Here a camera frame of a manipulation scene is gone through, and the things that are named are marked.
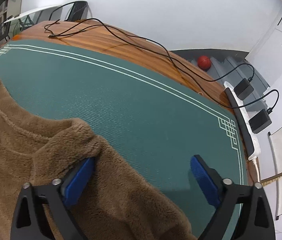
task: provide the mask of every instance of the brown fabric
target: brown fabric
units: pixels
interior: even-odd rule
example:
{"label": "brown fabric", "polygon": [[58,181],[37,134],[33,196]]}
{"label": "brown fabric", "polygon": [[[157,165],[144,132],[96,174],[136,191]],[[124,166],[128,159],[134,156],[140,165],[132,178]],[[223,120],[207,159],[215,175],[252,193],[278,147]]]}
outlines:
{"label": "brown fabric", "polygon": [[[0,240],[10,239],[13,211],[24,182],[50,183],[92,156],[97,160],[95,174],[71,210],[89,239],[196,239],[184,213],[86,122],[30,114],[0,81]],[[56,238],[62,239],[49,221]]]}

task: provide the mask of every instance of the white tabletop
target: white tabletop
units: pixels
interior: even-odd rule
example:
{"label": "white tabletop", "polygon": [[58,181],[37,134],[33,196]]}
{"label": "white tabletop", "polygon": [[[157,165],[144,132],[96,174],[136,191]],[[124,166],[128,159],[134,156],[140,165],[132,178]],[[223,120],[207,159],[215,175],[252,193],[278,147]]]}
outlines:
{"label": "white tabletop", "polygon": [[35,9],[32,9],[32,10],[28,10],[28,11],[26,11],[24,13],[20,13],[18,16],[14,16],[11,19],[6,20],[4,23],[20,19],[20,18],[22,18],[22,17],[24,17],[26,15],[31,14],[31,13],[39,12],[39,11],[42,11],[42,10],[45,10],[45,9],[49,9],[49,8],[53,8],[53,7],[60,7],[60,6],[61,6],[60,4],[57,4],[57,5],[47,5],[47,6],[35,8]]}

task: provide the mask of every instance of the wooden table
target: wooden table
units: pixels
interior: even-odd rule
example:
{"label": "wooden table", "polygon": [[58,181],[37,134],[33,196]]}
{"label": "wooden table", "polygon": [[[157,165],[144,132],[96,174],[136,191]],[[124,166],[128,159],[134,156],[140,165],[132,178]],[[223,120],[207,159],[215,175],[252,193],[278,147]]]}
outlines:
{"label": "wooden table", "polygon": [[[194,90],[197,93],[202,94],[204,97],[209,98],[201,89],[200,87],[185,73],[175,68],[175,66],[171,63],[171,61],[164,56],[157,55],[153,52],[149,52],[143,49],[136,48],[132,45],[129,45],[120,39],[113,36],[109,33],[103,26],[96,26],[89,28],[86,32],[78,33],[76,35],[70,37],[63,37],[63,38],[49,38],[49,33],[44,30],[44,26],[47,24],[53,23],[53,21],[44,21],[37,25],[34,25],[27,30],[24,30],[20,34],[14,36],[12,40],[26,40],[26,39],[36,39],[36,40],[43,40],[48,42],[54,42],[58,44],[68,45],[68,46],[75,46],[80,47],[96,52],[100,52],[103,54],[108,54],[114,57],[118,57],[130,62],[133,62],[137,65],[143,66],[150,70],[156,71],[164,76],[169,77],[170,79],[189,87],[190,89]],[[61,33],[67,30],[70,27],[73,27],[77,23],[73,22],[60,22],[58,24],[52,25],[49,29],[52,30],[55,34]],[[89,20],[87,22],[81,23],[80,25],[74,27],[71,32],[79,31],[82,28],[100,24],[97,21]],[[166,54],[165,50],[151,42],[138,39],[138,38],[130,38],[125,36],[124,34],[120,33],[117,30],[111,29],[113,33],[122,37],[123,39],[137,44],[139,46],[143,46],[145,48],[151,49],[156,52],[160,52]],[[194,66],[187,60],[179,57],[178,55],[170,52],[170,55],[184,65],[186,65],[189,69],[193,72],[199,74],[200,76],[206,79],[212,79],[206,72],[199,69],[198,67]],[[216,100],[221,102],[224,105],[230,106],[228,98],[224,92],[224,87],[221,86],[218,82],[206,82],[199,77],[195,76],[193,73],[188,71],[184,68],[181,64],[175,62],[177,66],[182,68],[185,72],[190,74],[190,76],[194,77],[201,86]],[[250,185],[253,184],[253,181],[257,181],[257,175],[255,168],[251,162],[247,161],[246,158],[246,167],[247,167],[247,174],[248,174],[248,182]]]}

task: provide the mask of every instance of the white power cord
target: white power cord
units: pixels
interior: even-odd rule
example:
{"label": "white power cord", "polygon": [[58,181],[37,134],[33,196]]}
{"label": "white power cord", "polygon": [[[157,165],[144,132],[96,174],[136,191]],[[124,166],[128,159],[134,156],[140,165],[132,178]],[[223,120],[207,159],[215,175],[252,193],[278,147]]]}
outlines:
{"label": "white power cord", "polygon": [[256,168],[256,172],[257,172],[257,182],[260,182],[260,174],[259,174],[259,168],[258,168],[258,164],[257,164],[257,158],[253,158],[252,162],[254,164],[254,167]]}

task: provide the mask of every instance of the orange object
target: orange object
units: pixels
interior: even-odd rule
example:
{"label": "orange object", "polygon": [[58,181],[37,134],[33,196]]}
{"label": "orange object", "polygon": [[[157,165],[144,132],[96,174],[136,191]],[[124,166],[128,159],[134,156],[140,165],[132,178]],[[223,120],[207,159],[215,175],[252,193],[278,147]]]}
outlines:
{"label": "orange object", "polygon": [[208,70],[211,67],[211,60],[207,56],[200,56],[198,58],[198,67],[202,70]]}

